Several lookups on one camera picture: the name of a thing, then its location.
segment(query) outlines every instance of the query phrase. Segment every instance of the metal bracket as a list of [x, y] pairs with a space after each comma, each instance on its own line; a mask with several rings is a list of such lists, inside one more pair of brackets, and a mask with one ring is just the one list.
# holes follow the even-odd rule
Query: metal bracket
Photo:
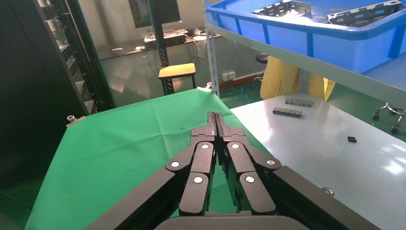
[[402, 10], [398, 0], [386, 1], [328, 15], [331, 24], [363, 27]]
[[296, 16], [311, 13], [312, 5], [306, 2], [283, 0], [275, 4], [265, 6], [254, 10], [253, 14], [265, 15], [270, 17]]

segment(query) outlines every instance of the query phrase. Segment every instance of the white table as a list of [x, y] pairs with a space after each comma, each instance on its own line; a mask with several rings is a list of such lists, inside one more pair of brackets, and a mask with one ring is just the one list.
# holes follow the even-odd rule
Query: white table
[[[314, 107], [285, 104], [285, 96], [231, 111], [269, 152], [383, 230], [406, 229], [406, 143], [311, 95]], [[272, 113], [301, 110], [302, 118]], [[347, 141], [347, 136], [357, 143]]]

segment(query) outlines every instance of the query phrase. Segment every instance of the computer monitor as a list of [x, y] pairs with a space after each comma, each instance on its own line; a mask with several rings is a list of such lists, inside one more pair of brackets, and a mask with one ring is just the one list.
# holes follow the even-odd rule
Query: computer monitor
[[[128, 0], [131, 14], [133, 15], [136, 28], [152, 26], [149, 15], [148, 0]], [[155, 12], [162, 24], [180, 21], [177, 0], [153, 0], [155, 1]]]

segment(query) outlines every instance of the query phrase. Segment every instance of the keyboard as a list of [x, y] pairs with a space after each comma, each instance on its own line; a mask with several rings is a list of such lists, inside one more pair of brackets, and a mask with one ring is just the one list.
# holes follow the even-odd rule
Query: keyboard
[[[188, 31], [185, 30], [185, 29], [165, 32], [165, 33], [164, 33], [164, 38], [170, 37], [170, 36], [172, 36], [172, 35], [184, 35], [184, 34], [186, 34], [187, 32], [188, 32]], [[155, 39], [155, 34], [150, 35], [150, 36], [149, 36], [149, 39]]]
[[169, 31], [169, 32], [165, 32], [164, 36], [168, 36], [168, 35], [177, 35], [177, 34], [186, 34], [188, 31], [185, 29], [181, 29], [181, 30], [174, 30], [174, 31]]

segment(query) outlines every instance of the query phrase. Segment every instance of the wall outlet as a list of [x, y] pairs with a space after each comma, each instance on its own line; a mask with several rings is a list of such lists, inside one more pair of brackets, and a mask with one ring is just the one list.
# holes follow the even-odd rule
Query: wall outlet
[[236, 78], [236, 73], [234, 71], [223, 73], [223, 81], [232, 81]]

